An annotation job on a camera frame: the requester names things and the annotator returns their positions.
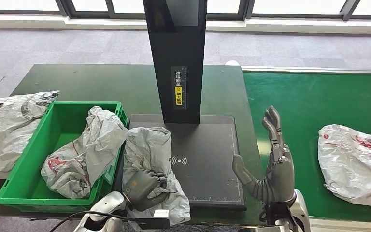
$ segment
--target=yellow label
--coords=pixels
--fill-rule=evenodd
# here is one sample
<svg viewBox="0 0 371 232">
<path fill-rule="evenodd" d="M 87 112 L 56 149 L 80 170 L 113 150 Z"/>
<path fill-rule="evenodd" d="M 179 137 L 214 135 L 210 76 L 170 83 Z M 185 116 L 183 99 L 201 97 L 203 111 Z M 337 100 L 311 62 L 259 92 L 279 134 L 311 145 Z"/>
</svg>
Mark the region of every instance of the yellow label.
<svg viewBox="0 0 371 232">
<path fill-rule="evenodd" d="M 174 87 L 175 104 L 183 105 L 183 88 L 181 86 Z"/>
</svg>

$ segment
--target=black cable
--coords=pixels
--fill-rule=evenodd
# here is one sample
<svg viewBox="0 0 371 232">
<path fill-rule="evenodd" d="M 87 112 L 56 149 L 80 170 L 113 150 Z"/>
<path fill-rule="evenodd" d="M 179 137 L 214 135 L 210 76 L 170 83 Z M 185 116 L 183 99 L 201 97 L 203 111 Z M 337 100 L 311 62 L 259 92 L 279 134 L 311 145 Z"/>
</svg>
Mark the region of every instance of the black cable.
<svg viewBox="0 0 371 232">
<path fill-rule="evenodd" d="M 114 215 L 114 214 L 107 214 L 107 213 L 96 212 L 96 211 L 82 211 L 82 212 L 78 212 L 78 213 L 72 214 L 72 215 L 68 216 L 67 218 L 63 219 L 56 226 L 54 226 L 49 232 L 55 231 L 59 226 L 61 226 L 67 220 L 69 220 L 70 218 L 72 218 L 74 216 L 80 215 L 80 214 L 97 214 L 97 215 L 107 216 L 107 217 L 111 217 L 111 218 L 114 218 L 115 217 L 115 218 L 122 219 L 122 220 L 127 220 L 127 221 L 137 221 L 134 218 L 123 217 L 123 216 Z"/>
</svg>

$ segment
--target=black platform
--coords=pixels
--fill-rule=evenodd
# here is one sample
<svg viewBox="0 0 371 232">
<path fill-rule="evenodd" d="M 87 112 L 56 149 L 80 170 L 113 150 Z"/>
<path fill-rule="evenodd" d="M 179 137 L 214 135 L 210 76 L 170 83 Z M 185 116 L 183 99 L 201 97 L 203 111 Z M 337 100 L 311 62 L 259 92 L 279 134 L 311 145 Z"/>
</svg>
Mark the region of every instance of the black platform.
<svg viewBox="0 0 371 232">
<path fill-rule="evenodd" d="M 191 207 L 246 210 L 232 170 L 232 157 L 239 154 L 234 117 L 201 116 L 200 124 L 164 124 L 162 115 L 131 115 L 129 128 L 159 126 L 172 134 L 172 169 Z"/>
</svg>

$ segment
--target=plastic mailer bag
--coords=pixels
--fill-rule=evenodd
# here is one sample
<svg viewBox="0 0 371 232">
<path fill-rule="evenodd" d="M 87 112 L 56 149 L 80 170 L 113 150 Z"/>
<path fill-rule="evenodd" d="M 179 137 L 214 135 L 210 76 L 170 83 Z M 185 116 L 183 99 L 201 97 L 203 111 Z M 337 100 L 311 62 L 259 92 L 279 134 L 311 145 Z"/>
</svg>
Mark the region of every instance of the plastic mailer bag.
<svg viewBox="0 0 371 232">
<path fill-rule="evenodd" d="M 175 225 L 190 220 L 190 204 L 175 178 L 171 169 L 171 133 L 163 127 L 132 128 L 128 131 L 123 167 L 125 185 L 138 170 L 154 170 L 166 173 L 167 187 L 156 187 L 148 196 L 155 197 L 162 192 L 170 192 L 170 196 L 162 203 L 143 212 L 128 210 L 134 218 L 152 218 L 156 209 L 168 209 L 170 224 Z M 134 229 L 140 230 L 136 223 L 131 223 Z"/>
<path fill-rule="evenodd" d="M 95 106 L 86 121 L 82 135 L 49 155 L 42 166 L 47 186 L 66 198 L 87 196 L 126 140 L 124 124 L 108 110 Z"/>
<path fill-rule="evenodd" d="M 6 179 L 59 92 L 0 98 L 0 179 Z"/>
<path fill-rule="evenodd" d="M 319 131 L 318 158 L 328 190 L 347 202 L 371 205 L 371 135 L 325 126 Z"/>
</svg>

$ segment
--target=robotic hand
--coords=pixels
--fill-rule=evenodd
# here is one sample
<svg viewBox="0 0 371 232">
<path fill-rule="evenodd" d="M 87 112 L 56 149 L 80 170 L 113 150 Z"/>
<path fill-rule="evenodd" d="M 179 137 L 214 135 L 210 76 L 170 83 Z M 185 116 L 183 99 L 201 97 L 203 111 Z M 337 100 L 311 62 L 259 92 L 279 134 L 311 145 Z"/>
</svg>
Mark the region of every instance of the robotic hand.
<svg viewBox="0 0 371 232">
<path fill-rule="evenodd" d="M 265 111 L 262 125 L 267 129 L 271 142 L 270 160 L 265 178 L 255 179 L 244 167 L 240 155 L 234 155 L 232 169 L 244 188 L 255 199 L 265 203 L 265 218 L 268 225 L 284 231 L 287 226 L 292 231 L 298 231 L 297 225 L 304 232 L 310 232 L 309 215 L 305 201 L 299 190 L 295 189 L 294 164 L 288 145 L 284 143 L 281 132 L 281 118 L 271 106 Z"/>
<path fill-rule="evenodd" d="M 147 198 L 151 191 L 159 184 L 166 187 L 165 174 L 150 170 L 138 171 L 124 186 L 123 193 L 111 192 L 100 199 L 92 208 L 92 213 L 86 213 L 73 232 L 118 232 L 122 230 L 122 217 L 110 217 L 95 214 L 111 214 L 123 212 L 126 207 L 144 211 L 164 201 L 169 193 L 161 193 L 151 199 Z M 170 228 L 168 210 L 156 210 L 153 218 L 136 218 L 142 229 Z"/>
</svg>

